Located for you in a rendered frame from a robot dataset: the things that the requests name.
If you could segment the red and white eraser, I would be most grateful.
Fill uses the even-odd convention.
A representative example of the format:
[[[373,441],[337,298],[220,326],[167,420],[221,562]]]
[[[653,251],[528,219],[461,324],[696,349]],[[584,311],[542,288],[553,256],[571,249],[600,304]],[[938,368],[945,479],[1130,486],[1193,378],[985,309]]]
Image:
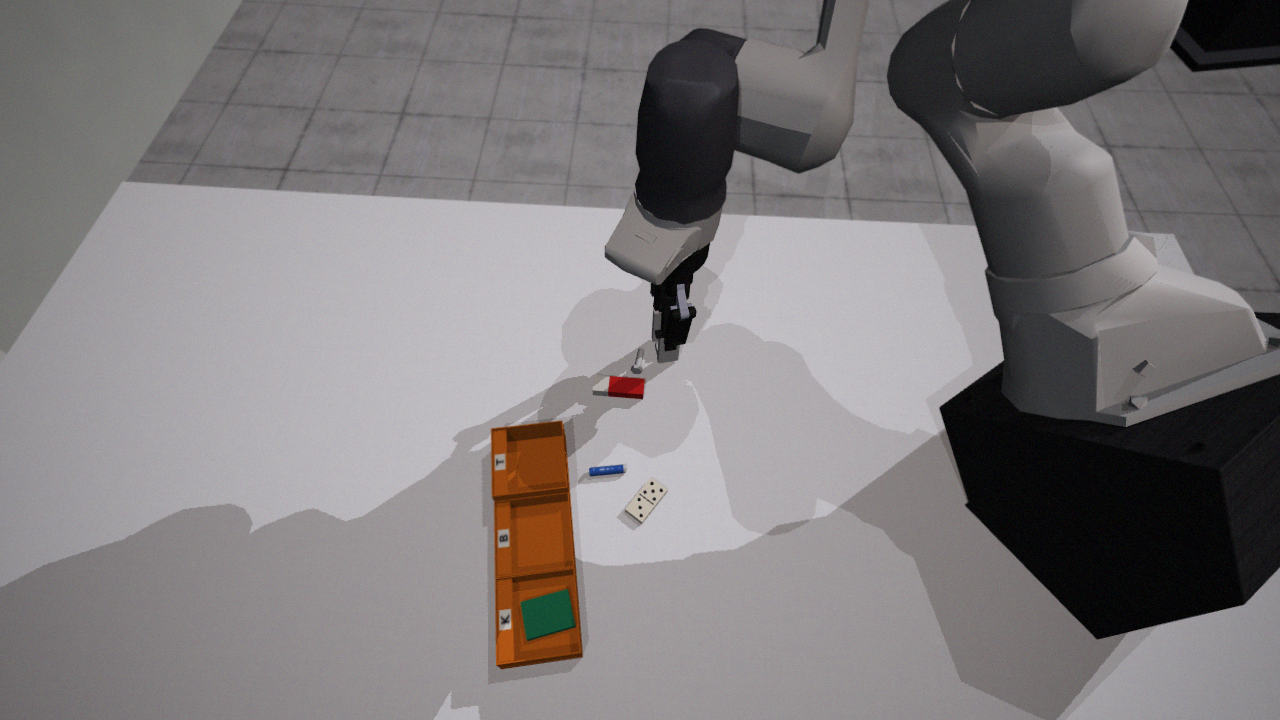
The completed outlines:
[[[621,398],[643,398],[644,380],[640,378],[594,375],[593,395]]]

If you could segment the orange three-compartment bin rack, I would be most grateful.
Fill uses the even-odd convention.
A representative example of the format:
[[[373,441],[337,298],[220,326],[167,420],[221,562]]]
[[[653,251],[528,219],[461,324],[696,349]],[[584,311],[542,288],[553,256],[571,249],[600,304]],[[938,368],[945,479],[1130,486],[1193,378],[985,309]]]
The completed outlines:
[[[563,421],[492,428],[492,498],[497,666],[582,659]],[[520,602],[564,589],[575,628],[526,641]]]

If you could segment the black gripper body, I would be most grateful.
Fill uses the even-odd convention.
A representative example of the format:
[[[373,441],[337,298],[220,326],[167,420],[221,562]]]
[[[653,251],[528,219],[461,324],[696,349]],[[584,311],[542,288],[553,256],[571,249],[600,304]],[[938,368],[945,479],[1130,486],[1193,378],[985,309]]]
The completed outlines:
[[[666,278],[666,295],[669,297],[677,296],[677,284],[685,284],[685,293],[690,291],[690,275],[698,272],[699,268],[707,261],[709,252],[708,243],[705,247],[692,252],[686,258],[673,272]]]

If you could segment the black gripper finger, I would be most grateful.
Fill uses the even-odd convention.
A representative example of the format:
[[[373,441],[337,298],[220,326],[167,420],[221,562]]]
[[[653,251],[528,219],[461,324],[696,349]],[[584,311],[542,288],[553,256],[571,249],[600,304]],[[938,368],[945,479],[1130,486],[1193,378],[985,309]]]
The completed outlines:
[[[659,295],[658,295],[658,284],[653,284],[652,283],[650,293],[652,293],[652,297],[654,297],[654,304],[653,304],[653,307],[654,307],[653,309],[653,322],[652,322],[652,341],[657,342],[658,340],[657,340],[657,336],[655,336],[655,331],[660,331],[660,311],[662,311],[662,304],[660,304],[660,299],[659,299]]]
[[[669,297],[666,295],[666,281],[658,284],[662,304],[660,331],[655,331],[658,364],[677,361],[680,345],[686,345],[692,318],[696,316],[696,309],[687,304],[689,293],[685,293],[685,284],[677,284],[677,296]]]

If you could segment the white domino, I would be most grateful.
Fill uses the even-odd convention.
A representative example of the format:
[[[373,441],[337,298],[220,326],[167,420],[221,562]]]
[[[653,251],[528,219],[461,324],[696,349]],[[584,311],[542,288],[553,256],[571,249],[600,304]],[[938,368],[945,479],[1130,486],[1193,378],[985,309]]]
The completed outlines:
[[[664,486],[650,478],[625,509],[625,512],[628,512],[628,515],[643,524],[667,492],[668,489]]]

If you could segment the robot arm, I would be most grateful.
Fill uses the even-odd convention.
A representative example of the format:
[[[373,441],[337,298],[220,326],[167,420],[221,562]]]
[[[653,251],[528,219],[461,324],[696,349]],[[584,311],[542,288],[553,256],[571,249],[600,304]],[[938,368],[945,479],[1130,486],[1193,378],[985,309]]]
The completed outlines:
[[[1001,393],[1021,413],[1130,427],[1280,374],[1280,331],[1228,286],[1160,265],[1153,236],[1126,231],[1112,156],[1059,111],[1155,67],[1187,3],[948,0],[890,56],[893,102],[966,190]],[[835,159],[868,5],[823,0],[808,53],[705,28],[657,53],[605,259],[662,284],[710,243],[733,150],[797,174]]]

